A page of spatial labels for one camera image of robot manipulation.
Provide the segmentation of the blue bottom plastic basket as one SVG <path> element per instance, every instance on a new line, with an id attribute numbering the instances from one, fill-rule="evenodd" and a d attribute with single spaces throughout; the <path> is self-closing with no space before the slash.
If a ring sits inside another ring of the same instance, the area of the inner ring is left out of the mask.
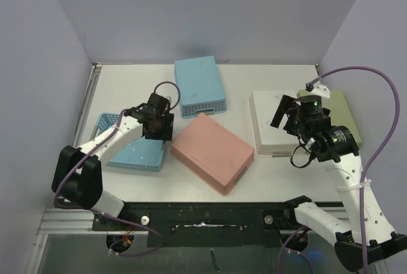
<path id="1" fill-rule="evenodd" d="M 90 138 L 95 138 L 115 125 L 118 116 L 119 114 L 113 113 L 100 114 Z M 106 165 L 108 167 L 159 172 L 162 169 L 164 151 L 164 141 L 147 140 L 142 137 L 122 149 Z"/>

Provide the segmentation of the white perforated plastic basket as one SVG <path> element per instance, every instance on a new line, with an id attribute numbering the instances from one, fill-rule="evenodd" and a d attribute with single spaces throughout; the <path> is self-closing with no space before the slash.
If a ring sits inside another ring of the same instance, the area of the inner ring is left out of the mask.
<path id="1" fill-rule="evenodd" d="M 249 97 L 249 112 L 256 155 L 259 157 L 290 157 L 298 146 L 296 137 L 283 130 L 287 117 L 274 128 L 271 122 L 283 95 L 295 98 L 293 90 L 253 91 Z"/>

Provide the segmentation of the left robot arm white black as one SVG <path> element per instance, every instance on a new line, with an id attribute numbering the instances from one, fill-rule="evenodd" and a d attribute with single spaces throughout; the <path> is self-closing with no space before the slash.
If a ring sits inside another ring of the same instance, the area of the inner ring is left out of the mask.
<path id="1" fill-rule="evenodd" d="M 133 141 L 171 141 L 173 124 L 169 99 L 152 93 L 146 103 L 122 110 L 117 122 L 92 140 L 63 148 L 52 181 L 54 206 L 62 197 L 107 216 L 107 223 L 116 230 L 126 228 L 130 215 L 124 210 L 125 202 L 104 190 L 102 168 Z"/>

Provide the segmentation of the blue plastic basket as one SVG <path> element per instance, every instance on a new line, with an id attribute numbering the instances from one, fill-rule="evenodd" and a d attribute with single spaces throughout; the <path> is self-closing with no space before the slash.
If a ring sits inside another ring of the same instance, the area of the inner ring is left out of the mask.
<path id="1" fill-rule="evenodd" d="M 226 112 L 226 94 L 213 56 L 175 61 L 174 77 L 181 91 L 179 105 L 184 119 Z"/>
<path id="2" fill-rule="evenodd" d="M 115 125 L 118 116 L 119 114 L 113 113 L 100 114 L 90 138 L 95 138 Z M 122 149 L 106 165 L 108 167 L 159 172 L 162 169 L 164 151 L 164 141 L 147 140 L 142 137 Z"/>

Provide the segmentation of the green perforated plastic basket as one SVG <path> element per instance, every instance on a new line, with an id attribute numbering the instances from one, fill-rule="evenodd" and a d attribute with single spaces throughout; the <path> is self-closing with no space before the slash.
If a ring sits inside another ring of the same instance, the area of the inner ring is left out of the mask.
<path id="1" fill-rule="evenodd" d="M 341 90 L 330 90 L 330 98 L 322 100 L 323 107 L 330 110 L 331 124 L 347 127 L 354 136 L 358 147 L 362 147 L 362 138 L 348 106 L 345 94 Z"/>

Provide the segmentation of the pink plastic basket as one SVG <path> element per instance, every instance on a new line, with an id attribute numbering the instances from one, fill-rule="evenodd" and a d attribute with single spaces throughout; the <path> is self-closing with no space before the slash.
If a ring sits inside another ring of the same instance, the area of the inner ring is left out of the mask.
<path id="1" fill-rule="evenodd" d="M 204 113 L 171 143 L 172 155 L 221 195 L 254 162 L 254 148 Z"/>

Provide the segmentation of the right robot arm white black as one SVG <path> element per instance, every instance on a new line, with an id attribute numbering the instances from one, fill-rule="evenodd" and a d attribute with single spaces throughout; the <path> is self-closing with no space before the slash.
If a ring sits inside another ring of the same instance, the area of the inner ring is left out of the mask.
<path id="1" fill-rule="evenodd" d="M 370 187 L 362 176 L 359 148 L 351 131 L 333 126 L 330 111 L 322 105 L 319 95 L 293 98 L 281 97 L 272 127 L 277 128 L 284 116 L 284 130 L 300 140 L 328 173 L 348 215 L 343 222 L 328 214 L 311 199 L 301 196 L 287 201 L 290 209 L 283 213 L 287 227 L 304 225 L 329 242 L 341 264 L 351 272 L 387 259 L 406 250 L 406 235 L 397 233 L 382 212 Z"/>

